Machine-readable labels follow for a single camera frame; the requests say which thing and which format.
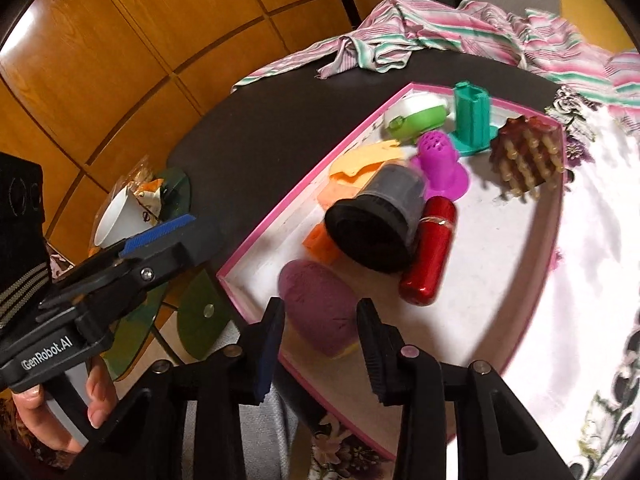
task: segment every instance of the red bottle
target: red bottle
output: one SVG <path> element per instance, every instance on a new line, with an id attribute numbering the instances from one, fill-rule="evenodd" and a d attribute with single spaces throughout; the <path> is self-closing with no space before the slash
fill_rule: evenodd
<path id="1" fill-rule="evenodd" d="M 407 303 L 427 306 L 433 303 L 447 265 L 456 230 L 458 212 L 453 202 L 443 196 L 427 200 L 418 225 L 418 248 L 414 262 L 404 272 L 398 286 Z"/>

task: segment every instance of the metal bolt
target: metal bolt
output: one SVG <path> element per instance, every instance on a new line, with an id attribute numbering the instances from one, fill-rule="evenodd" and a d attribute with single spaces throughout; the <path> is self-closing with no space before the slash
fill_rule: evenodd
<path id="1" fill-rule="evenodd" d="M 151 365 L 151 370 L 155 374 L 164 374 L 169 371 L 173 366 L 171 361 L 167 359 L 160 359 Z"/>
<path id="2" fill-rule="evenodd" d="M 408 357 L 409 359 L 414 359 L 416 357 L 418 357 L 418 355 L 420 355 L 420 350 L 418 350 L 415 346 L 413 345 L 404 345 L 401 349 L 400 349 L 400 353 L 404 356 L 404 357 Z"/>
<path id="3" fill-rule="evenodd" d="M 145 267 L 140 271 L 140 278 L 150 282 L 154 278 L 154 270 L 151 267 Z"/>
<path id="4" fill-rule="evenodd" d="M 491 365 L 487 361 L 476 361 L 474 371 L 480 375 L 487 375 L 491 371 Z"/>
<path id="5" fill-rule="evenodd" d="M 211 317 L 213 316 L 214 312 L 215 312 L 215 308 L 211 303 L 207 303 L 204 306 L 204 309 L 202 310 L 202 314 L 204 315 L 204 317 Z"/>
<path id="6" fill-rule="evenodd" d="M 222 349 L 222 353 L 227 357 L 240 357 L 242 355 L 242 347 L 240 345 L 228 345 Z"/>

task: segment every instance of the human hand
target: human hand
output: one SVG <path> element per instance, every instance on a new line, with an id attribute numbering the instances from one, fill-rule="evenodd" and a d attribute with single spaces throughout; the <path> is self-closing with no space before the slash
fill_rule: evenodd
<path id="1" fill-rule="evenodd" d="M 89 422 L 99 428 L 107 419 L 118 402 L 116 388 L 113 386 L 107 365 L 101 357 L 91 360 L 91 371 L 86 381 L 86 393 L 91 400 L 87 409 Z M 82 446 L 62 426 L 49 411 L 44 399 L 42 386 L 34 386 L 21 394 L 13 394 L 24 425 L 45 446 L 56 451 L 80 453 Z"/>

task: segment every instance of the purple plastic toy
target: purple plastic toy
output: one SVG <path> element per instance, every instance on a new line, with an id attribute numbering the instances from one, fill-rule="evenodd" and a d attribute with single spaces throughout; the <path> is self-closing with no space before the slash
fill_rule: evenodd
<path id="1" fill-rule="evenodd" d="M 441 130 L 433 130 L 418 139 L 418 155 L 412 162 L 427 178 L 425 200 L 443 196 L 452 202 L 469 189 L 469 175 L 458 162 L 460 154 L 453 147 L 449 136 Z"/>

